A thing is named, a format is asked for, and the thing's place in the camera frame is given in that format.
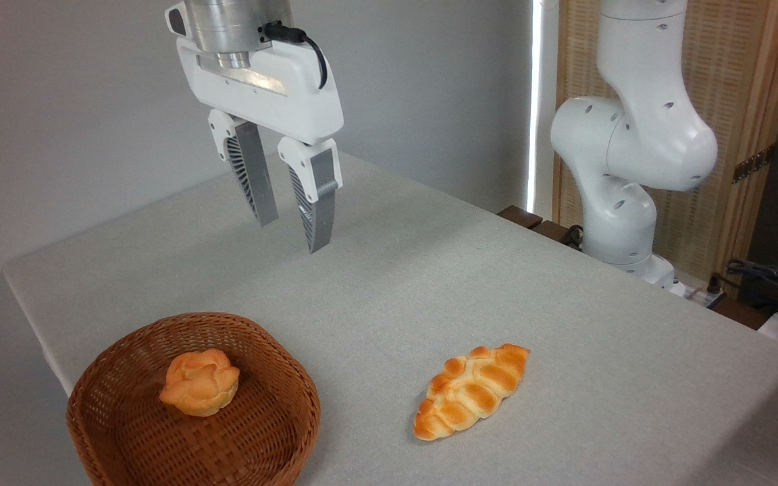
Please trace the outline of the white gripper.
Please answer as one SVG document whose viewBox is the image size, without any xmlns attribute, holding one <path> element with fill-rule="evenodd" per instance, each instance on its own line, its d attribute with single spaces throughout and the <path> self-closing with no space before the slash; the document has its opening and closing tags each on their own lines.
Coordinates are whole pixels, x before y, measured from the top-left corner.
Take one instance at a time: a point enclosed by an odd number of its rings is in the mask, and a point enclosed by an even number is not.
<svg viewBox="0 0 778 486">
<path fill-rule="evenodd" d="M 234 170 L 257 223 L 278 218 L 259 124 L 285 135 L 278 153 L 289 166 L 309 253 L 327 246 L 343 186 L 332 137 L 344 118 L 320 47 L 298 28 L 259 26 L 252 30 L 259 49 L 249 53 L 248 67 L 232 68 L 201 50 L 188 26 L 182 30 L 176 46 L 186 81 L 195 98 L 213 108 L 208 124 L 216 150 Z"/>
</svg>

